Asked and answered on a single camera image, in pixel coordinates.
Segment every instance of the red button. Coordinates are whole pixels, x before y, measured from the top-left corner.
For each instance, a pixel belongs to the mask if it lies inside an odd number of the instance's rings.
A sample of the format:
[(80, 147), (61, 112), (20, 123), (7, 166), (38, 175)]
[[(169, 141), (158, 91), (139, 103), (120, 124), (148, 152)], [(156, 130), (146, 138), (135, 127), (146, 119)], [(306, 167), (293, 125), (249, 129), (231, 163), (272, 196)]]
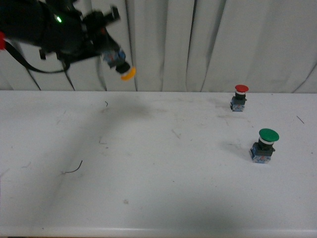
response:
[(235, 88), (239, 93), (245, 93), (249, 91), (249, 88), (246, 85), (242, 85), (242, 84), (236, 85)]
[(0, 50), (5, 50), (4, 33), (0, 31)]

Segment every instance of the white curtain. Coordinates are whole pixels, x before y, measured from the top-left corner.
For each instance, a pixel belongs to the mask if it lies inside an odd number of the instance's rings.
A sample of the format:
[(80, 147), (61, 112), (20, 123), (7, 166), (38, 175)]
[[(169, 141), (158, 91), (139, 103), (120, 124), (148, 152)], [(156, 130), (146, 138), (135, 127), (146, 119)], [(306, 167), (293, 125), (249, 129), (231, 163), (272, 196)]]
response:
[[(82, 91), (317, 93), (317, 0), (78, 0), (83, 14), (118, 7), (108, 27), (127, 61), (128, 82), (100, 57), (72, 64), (67, 75), (28, 72), (0, 52), (0, 89)], [(41, 69), (61, 68), (54, 55), (15, 43)]]

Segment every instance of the white table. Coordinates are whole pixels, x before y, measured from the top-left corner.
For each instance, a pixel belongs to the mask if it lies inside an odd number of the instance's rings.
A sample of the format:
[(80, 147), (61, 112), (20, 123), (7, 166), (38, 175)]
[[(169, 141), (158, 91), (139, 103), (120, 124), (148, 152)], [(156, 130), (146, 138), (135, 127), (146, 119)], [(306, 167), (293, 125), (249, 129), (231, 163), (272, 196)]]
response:
[(0, 91), (0, 236), (317, 237), (317, 95), (233, 95)]

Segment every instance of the green led light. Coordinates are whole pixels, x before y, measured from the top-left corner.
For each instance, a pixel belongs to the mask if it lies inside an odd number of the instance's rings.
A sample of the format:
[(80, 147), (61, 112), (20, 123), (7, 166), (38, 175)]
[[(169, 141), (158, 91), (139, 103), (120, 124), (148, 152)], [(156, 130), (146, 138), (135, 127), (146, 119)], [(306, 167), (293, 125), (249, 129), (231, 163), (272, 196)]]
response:
[(59, 16), (56, 16), (56, 20), (59, 22), (59, 23), (62, 23), (62, 20)]

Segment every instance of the red object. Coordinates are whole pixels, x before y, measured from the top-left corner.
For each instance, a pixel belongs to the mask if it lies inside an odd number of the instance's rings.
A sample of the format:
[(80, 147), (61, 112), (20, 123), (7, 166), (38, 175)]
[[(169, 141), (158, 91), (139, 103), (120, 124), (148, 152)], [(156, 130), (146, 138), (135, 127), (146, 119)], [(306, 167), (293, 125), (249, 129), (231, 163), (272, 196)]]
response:
[(4, 33), (0, 31), (0, 50), (5, 50)]
[(106, 30), (104, 28), (100, 29), (101, 34), (105, 35), (106, 34)]
[(239, 93), (245, 93), (249, 91), (249, 88), (246, 85), (242, 85), (242, 84), (236, 85), (235, 88)]

